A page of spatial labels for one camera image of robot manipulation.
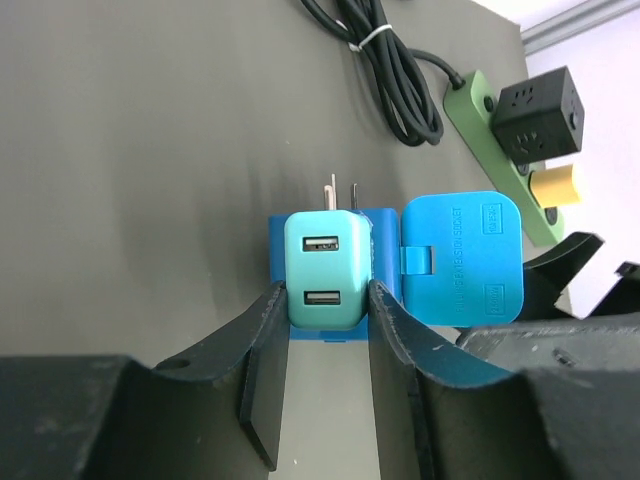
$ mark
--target white wall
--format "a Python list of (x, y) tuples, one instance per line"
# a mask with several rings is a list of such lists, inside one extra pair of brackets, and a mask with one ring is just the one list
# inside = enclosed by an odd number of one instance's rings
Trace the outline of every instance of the white wall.
[(498, 15), (519, 24), (522, 30), (531, 28), (558, 15), (584, 0), (474, 0)]
[(573, 312), (588, 314), (623, 260), (640, 262), (640, 10), (527, 58), (530, 76), (568, 65), (585, 107), (583, 203), (564, 207), (567, 231), (606, 241), (570, 286)]

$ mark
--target yellow plug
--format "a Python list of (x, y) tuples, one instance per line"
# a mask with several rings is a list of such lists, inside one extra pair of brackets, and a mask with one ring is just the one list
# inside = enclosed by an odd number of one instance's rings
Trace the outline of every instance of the yellow plug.
[(529, 189), (541, 208), (561, 207), (582, 201), (573, 165), (533, 172)]

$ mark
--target screw hole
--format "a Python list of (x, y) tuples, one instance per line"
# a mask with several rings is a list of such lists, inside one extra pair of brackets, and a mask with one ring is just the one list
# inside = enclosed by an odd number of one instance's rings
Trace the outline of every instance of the screw hole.
[(576, 359), (569, 355), (569, 352), (561, 348), (554, 348), (552, 355), (554, 360), (563, 367), (573, 368), (578, 364)]
[(549, 225), (555, 225), (556, 223), (558, 223), (558, 208), (545, 208), (544, 216), (547, 218), (547, 222), (549, 223)]
[(569, 125), (573, 130), (578, 129), (578, 114), (576, 112), (569, 115)]
[(484, 108), (489, 113), (493, 112), (496, 108), (493, 98), (488, 95), (484, 97)]
[(156, 366), (156, 370), (178, 370), (180, 368), (187, 368), (191, 365), (191, 362), (184, 358), (170, 358), (163, 362), (160, 362)]
[(527, 175), (529, 175), (529, 171), (531, 170), (531, 168), (528, 163), (525, 163), (524, 165), (516, 165), (516, 170), (518, 170), (518, 173), (520, 175), (526, 177)]

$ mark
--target blue folding plug cover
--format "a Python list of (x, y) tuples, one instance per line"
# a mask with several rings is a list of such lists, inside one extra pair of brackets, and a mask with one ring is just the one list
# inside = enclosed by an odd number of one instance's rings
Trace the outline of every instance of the blue folding plug cover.
[(498, 192), (428, 195), (401, 222), (405, 308), (427, 325), (513, 321), (524, 301), (522, 227)]

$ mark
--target usb port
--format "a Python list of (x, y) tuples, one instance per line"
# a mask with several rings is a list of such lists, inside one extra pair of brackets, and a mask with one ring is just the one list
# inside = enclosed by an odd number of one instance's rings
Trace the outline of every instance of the usb port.
[(302, 250), (305, 252), (330, 252), (340, 248), (338, 237), (304, 237)]
[(305, 305), (340, 305), (340, 292), (304, 292)]

